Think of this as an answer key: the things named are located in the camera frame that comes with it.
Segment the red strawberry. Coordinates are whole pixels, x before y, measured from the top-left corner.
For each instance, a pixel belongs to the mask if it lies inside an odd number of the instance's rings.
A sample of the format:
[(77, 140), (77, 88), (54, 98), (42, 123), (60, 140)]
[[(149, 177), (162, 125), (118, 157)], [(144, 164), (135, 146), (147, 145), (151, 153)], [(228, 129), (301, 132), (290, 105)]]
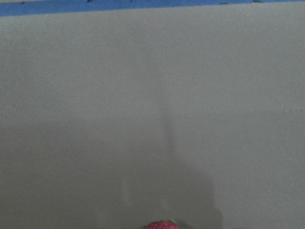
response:
[(180, 227), (174, 220), (168, 219), (151, 222), (145, 225), (144, 229), (180, 229)]

